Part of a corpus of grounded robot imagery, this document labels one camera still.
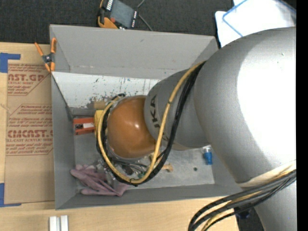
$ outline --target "black cable bundle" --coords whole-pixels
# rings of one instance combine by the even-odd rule
[[[212,220],[207,227],[204,227],[202,231],[208,230],[212,225],[215,223],[223,220],[224,218],[230,217],[232,215],[235,215],[237,213],[249,210],[252,207],[255,207],[256,205],[266,201],[273,195],[275,195],[278,191],[282,190],[283,188],[289,186],[293,182],[296,181],[296,169],[273,180],[266,184],[251,188],[247,191],[239,192],[231,196],[227,196],[221,199],[218,199],[217,201],[214,201],[207,206],[200,209],[192,218],[192,220],[189,223],[188,231],[194,231],[196,230],[203,222],[205,221],[211,221],[210,218],[214,218],[221,213],[234,209],[232,213],[226,214],[220,218]],[[216,207],[220,204],[223,204],[225,202],[231,201],[224,205],[223,207],[212,211],[202,218],[198,220],[198,218],[208,211],[209,209]]]
[[[170,138],[168,140],[168,144],[166,149],[157,157],[157,160],[162,157],[162,159],[160,160],[160,162],[157,164],[157,166],[153,169],[153,171],[151,172],[150,176],[143,182],[148,182],[150,179],[152,179],[154,176],[156,176],[158,174],[158,172],[161,170],[161,168],[164,166],[165,162],[167,161],[167,158],[169,156],[169,153],[171,151],[172,148],[172,144],[175,138],[175,134],[179,125],[179,121],[180,121],[180,117],[184,108],[184,105],[186,103],[188,94],[190,93],[191,89],[193,88],[193,85],[197,79],[198,73],[201,70],[202,66],[205,64],[202,63],[200,64],[188,77],[185,86],[182,90],[181,96],[179,98],[179,102],[178,102],[178,106],[177,106],[177,110],[174,116],[174,120],[173,120],[173,124],[171,127],[171,132],[170,132]]]
[[[172,144],[173,144],[173,141],[174,141],[174,138],[175,138],[175,134],[176,134],[176,131],[177,131],[177,127],[178,127],[178,124],[179,124],[179,121],[180,121],[180,117],[181,117],[181,114],[182,114],[185,102],[187,100],[188,94],[190,93],[191,89],[193,88],[193,85],[194,85],[194,83],[195,83],[195,81],[197,79],[198,73],[201,70],[201,68],[204,65],[204,63],[200,64],[194,71],[192,71],[191,74],[189,75],[188,79],[186,80],[186,83],[185,83],[184,88],[182,90],[181,96],[179,98],[179,102],[178,102],[176,114],[175,114],[175,117],[174,117],[174,121],[173,121],[173,124],[172,124],[170,138],[169,138],[167,147],[157,158],[157,160],[158,160],[160,157],[162,157],[160,162],[152,170],[152,172],[150,173],[149,177],[146,180],[144,180],[142,183],[139,183],[139,184],[132,183],[130,181],[126,181],[126,180],[120,178],[117,174],[115,174],[112,171],[111,168],[109,168],[114,173],[114,177],[119,182],[126,183],[126,184],[133,185],[133,186],[138,186],[140,184],[148,182],[150,179],[152,179],[154,176],[156,176],[158,174],[158,172],[161,170],[161,168],[164,166],[164,164],[165,164],[165,162],[166,162],[166,160],[167,160],[167,158],[169,156],[169,153],[171,151]],[[107,137],[106,137],[105,131],[107,129],[107,118],[108,118],[109,113],[110,113],[110,108],[106,111],[106,113],[105,113],[105,115],[103,117],[102,130],[101,130],[101,138],[102,138],[103,148],[104,148],[106,153],[107,153],[107,151],[106,151],[106,140],[107,140]],[[97,150],[100,152],[100,147],[99,147],[98,143],[97,143]]]

